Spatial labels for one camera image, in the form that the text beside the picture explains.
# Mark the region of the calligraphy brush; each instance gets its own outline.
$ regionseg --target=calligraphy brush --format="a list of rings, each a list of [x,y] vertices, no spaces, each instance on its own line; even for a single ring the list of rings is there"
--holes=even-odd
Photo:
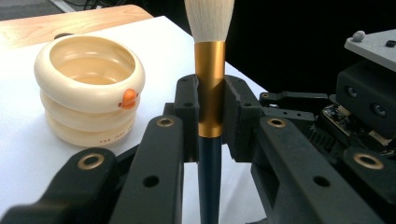
[[[201,223],[219,222],[225,40],[234,0],[185,0],[198,77]]]

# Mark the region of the brush bristles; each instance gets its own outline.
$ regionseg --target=brush bristles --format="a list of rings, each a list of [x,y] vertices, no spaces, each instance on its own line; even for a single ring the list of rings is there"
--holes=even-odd
[[[195,43],[225,41],[233,15],[234,0],[185,0],[187,18]]]

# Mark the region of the wooden surface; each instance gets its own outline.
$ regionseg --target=wooden surface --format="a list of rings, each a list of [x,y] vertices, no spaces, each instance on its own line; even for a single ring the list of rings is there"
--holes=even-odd
[[[151,18],[143,8],[126,5],[0,21],[0,50],[48,42],[61,33],[85,34]]]

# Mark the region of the white tabletop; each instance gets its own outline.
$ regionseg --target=white tabletop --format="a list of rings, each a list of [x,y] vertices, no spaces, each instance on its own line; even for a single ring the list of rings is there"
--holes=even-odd
[[[194,73],[193,39],[165,17],[122,25],[101,35],[130,48],[146,70],[136,122],[121,141],[106,148],[116,155],[139,144],[148,122],[175,99],[177,81]],[[39,98],[33,65],[45,44],[0,53],[0,218],[17,204],[36,202],[67,160],[83,147],[70,145],[50,130]],[[226,74],[243,78],[253,92],[258,86],[226,63]],[[249,163],[236,163],[223,147],[219,223],[261,220],[265,213]],[[196,163],[185,163],[183,223],[200,223]]]

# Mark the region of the stacked ring toy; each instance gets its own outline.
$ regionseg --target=stacked ring toy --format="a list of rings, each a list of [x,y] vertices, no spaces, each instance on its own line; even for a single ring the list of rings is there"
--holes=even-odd
[[[122,44],[95,35],[62,36],[38,52],[34,72],[47,122],[64,141],[100,147],[131,131],[145,71]]]

